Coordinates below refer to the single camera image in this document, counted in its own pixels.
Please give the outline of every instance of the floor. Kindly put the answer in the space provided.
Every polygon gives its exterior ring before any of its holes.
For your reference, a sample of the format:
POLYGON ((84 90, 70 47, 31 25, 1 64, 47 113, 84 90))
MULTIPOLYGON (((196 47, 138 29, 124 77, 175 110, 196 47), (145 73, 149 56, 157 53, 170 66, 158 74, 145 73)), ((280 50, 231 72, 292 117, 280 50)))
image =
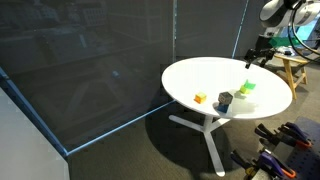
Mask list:
POLYGON ((262 148, 254 128, 263 123, 276 129, 303 116, 320 123, 320 66, 307 66, 308 85, 297 87, 298 99, 284 112, 251 121, 230 121, 212 133, 226 175, 215 174, 206 142, 197 131, 168 119, 170 114, 201 123, 203 116, 172 103, 99 142, 69 156, 72 180, 205 180, 243 179, 244 170, 233 163, 230 152, 257 157, 262 148))

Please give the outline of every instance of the equipment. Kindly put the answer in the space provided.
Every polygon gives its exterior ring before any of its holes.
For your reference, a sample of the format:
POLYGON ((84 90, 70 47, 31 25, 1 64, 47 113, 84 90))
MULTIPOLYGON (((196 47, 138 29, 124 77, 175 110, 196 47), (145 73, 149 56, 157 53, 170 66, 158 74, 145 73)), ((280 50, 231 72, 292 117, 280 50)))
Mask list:
MULTIPOLYGON (((319 11, 319 1, 272 0, 268 2, 260 12, 261 24, 263 27, 267 28, 263 37, 266 39, 271 39, 274 33, 281 27, 288 26, 289 28, 290 25, 306 25, 318 15, 319 11)), ((272 59, 274 53, 275 49, 273 49, 272 47, 266 47, 266 41, 258 40, 256 49, 249 49, 247 55, 244 58, 247 62, 246 68, 248 69, 251 63, 259 57, 265 57, 260 65, 261 67, 263 67, 268 60, 272 59)))

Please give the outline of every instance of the table leg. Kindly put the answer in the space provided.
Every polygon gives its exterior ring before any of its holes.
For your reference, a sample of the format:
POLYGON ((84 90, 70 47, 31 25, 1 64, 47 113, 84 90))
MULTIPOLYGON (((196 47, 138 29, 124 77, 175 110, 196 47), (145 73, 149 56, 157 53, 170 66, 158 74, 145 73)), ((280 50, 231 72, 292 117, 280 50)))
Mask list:
POLYGON ((218 154, 216 145, 214 144, 214 141, 213 141, 213 138, 211 135, 211 131, 213 131, 213 130, 217 129, 218 127, 222 126, 223 124, 229 122, 230 119, 220 118, 212 123, 213 116, 206 115, 203 126, 200 126, 198 124, 195 124, 193 122, 190 122, 188 120, 182 119, 182 118, 174 116, 174 115, 170 115, 169 119, 176 122, 176 123, 185 125, 189 128, 192 128, 194 130, 197 130, 197 131, 200 131, 203 133, 205 140, 206 140, 206 143, 207 143, 207 146, 208 146, 208 149, 209 149, 209 153, 211 156, 211 160, 212 160, 214 169, 216 171, 216 174, 221 177, 224 176, 225 171, 224 171, 223 165, 221 163, 220 156, 218 154))

